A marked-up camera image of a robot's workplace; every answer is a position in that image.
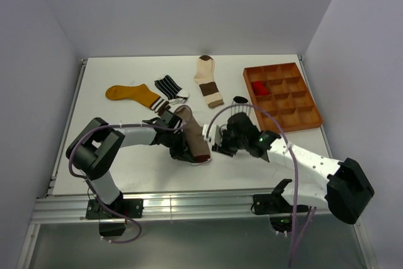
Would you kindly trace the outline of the taupe sock maroon stripes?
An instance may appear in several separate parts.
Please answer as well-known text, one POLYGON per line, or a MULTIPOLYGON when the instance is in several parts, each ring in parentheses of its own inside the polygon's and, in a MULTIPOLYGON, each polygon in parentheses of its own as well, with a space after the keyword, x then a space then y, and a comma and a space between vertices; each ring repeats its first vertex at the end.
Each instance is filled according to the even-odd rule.
POLYGON ((193 116, 191 108, 182 105, 175 109, 174 113, 184 122, 184 132, 190 152, 194 158, 194 164, 204 164, 211 160, 208 144, 202 136, 202 127, 193 116))

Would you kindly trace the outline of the red christmas sock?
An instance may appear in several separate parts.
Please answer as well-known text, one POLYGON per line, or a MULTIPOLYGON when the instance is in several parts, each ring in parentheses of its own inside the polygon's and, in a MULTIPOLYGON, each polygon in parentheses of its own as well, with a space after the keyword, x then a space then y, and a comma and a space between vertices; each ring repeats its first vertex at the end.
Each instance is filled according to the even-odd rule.
POLYGON ((262 81, 251 82, 251 87, 253 89, 255 96, 266 96, 270 94, 269 89, 266 87, 265 83, 262 81))

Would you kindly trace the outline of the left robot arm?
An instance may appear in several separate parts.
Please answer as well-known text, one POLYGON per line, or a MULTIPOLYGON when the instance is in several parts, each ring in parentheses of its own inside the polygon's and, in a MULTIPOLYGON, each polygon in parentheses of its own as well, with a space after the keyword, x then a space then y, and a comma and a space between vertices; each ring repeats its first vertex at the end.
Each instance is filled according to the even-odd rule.
POLYGON ((111 165, 121 148, 137 145, 162 145, 169 149, 171 158, 196 162, 183 130, 183 120, 170 111, 139 124, 122 126, 113 126, 102 118, 94 118, 65 153, 69 170, 77 168, 82 172, 81 178, 95 190, 101 200, 99 209, 108 218, 127 212, 123 206, 123 193, 111 176, 111 165))

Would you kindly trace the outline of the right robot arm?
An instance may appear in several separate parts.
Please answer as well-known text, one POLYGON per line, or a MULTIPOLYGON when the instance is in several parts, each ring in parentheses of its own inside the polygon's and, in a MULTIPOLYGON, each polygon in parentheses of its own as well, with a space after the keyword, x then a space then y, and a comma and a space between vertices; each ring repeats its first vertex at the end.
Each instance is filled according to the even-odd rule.
POLYGON ((243 113, 231 116, 224 127, 203 126, 202 135, 212 150, 235 156, 239 150, 271 164, 308 174, 313 183, 299 185, 285 178, 271 193, 253 196, 256 215, 308 212, 327 209, 340 221, 355 224, 373 198, 375 190, 360 164, 320 156, 285 140, 270 130, 260 131, 243 113))

